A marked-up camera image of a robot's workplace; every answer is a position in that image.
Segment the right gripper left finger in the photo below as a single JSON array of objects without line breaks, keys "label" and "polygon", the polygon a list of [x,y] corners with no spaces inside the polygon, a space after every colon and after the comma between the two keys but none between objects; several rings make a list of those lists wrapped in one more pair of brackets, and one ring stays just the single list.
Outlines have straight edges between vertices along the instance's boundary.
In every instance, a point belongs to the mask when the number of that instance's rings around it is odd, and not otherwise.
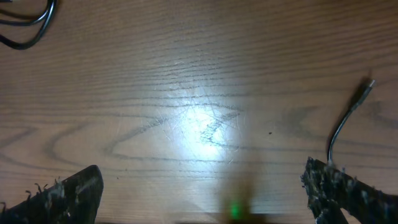
[{"label": "right gripper left finger", "polygon": [[1,202],[1,224],[91,224],[96,221],[104,190],[97,165],[90,165],[64,180],[55,179],[51,187],[36,186],[36,192],[27,190],[26,199],[13,207]]}]

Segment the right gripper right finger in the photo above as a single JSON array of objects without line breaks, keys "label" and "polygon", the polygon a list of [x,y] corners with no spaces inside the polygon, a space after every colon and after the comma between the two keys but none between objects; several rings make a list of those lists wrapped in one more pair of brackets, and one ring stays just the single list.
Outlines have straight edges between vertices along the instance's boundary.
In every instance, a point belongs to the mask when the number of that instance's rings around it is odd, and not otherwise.
[{"label": "right gripper right finger", "polygon": [[385,194],[311,157],[301,176],[315,223],[347,223],[346,210],[360,223],[397,223],[397,196]]}]

